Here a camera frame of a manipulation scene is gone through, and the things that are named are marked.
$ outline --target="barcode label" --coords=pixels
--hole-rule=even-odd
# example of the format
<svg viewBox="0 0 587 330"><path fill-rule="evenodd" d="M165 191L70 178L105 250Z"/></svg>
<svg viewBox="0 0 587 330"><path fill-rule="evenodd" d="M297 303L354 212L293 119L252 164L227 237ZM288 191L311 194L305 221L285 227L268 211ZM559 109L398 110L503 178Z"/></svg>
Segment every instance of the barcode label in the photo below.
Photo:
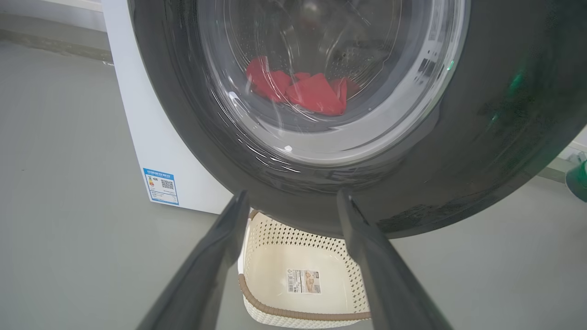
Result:
<svg viewBox="0 0 587 330"><path fill-rule="evenodd" d="M321 294L320 273L311 270L288 269L288 293Z"/></svg>
<svg viewBox="0 0 587 330"><path fill-rule="evenodd" d="M167 180L161 180L161 186L167 189L173 189L173 182Z"/></svg>

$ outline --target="gray floor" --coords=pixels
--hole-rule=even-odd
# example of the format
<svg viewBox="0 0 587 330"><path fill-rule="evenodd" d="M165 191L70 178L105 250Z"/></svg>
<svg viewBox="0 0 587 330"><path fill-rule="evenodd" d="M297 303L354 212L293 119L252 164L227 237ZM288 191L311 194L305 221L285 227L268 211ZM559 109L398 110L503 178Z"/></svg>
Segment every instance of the gray floor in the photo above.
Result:
<svg viewBox="0 0 587 330"><path fill-rule="evenodd" d="M147 200L113 67L0 43L0 329L133 329L214 219ZM559 183L393 244L455 329L587 328L587 204ZM235 273L217 328L276 329Z"/></svg>

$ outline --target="washing machine door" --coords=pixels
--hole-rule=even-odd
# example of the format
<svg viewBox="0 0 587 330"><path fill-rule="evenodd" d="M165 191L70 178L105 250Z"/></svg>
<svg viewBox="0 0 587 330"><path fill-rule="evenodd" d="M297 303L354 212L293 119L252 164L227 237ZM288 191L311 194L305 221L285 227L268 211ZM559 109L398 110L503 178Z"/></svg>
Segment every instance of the washing machine door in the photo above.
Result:
<svg viewBox="0 0 587 330"><path fill-rule="evenodd" d="M578 1L130 7L188 148L253 207L320 235L342 236L341 187L389 238L455 223L527 182L587 123Z"/></svg>

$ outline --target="red cloth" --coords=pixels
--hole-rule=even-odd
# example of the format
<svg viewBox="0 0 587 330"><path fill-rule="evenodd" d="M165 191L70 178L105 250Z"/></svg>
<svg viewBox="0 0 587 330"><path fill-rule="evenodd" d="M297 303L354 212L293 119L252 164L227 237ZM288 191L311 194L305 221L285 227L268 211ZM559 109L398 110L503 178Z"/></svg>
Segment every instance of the red cloth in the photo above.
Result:
<svg viewBox="0 0 587 330"><path fill-rule="evenodd" d="M342 115L347 95L359 91L358 85L347 77L329 83L322 73L311 76L307 72L297 72L293 76L298 81L292 85L292 78L287 73L270 71L266 56L254 58L247 66L247 78L256 94L273 102L289 100L326 116Z"/></svg>
<svg viewBox="0 0 587 330"><path fill-rule="evenodd" d="M269 71L267 57L254 58L247 66L247 78L255 85L253 91L274 102L286 102L285 90L292 78L283 71Z"/></svg>
<svg viewBox="0 0 587 330"><path fill-rule="evenodd" d="M285 93L291 103L322 115L340 116L345 112L345 107L323 73L296 82L288 87Z"/></svg>

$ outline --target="qr code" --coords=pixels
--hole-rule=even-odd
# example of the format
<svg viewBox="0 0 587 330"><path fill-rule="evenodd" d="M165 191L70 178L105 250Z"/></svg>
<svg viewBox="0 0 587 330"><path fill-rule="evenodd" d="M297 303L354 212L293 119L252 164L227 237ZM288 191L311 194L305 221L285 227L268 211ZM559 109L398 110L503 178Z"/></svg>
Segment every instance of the qr code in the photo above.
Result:
<svg viewBox="0 0 587 330"><path fill-rule="evenodd" d="M173 189L173 182L172 181L161 180L161 185L163 186L163 188Z"/></svg>
<svg viewBox="0 0 587 330"><path fill-rule="evenodd" d="M297 290L294 291L294 275L288 274L288 292L298 292Z"/></svg>

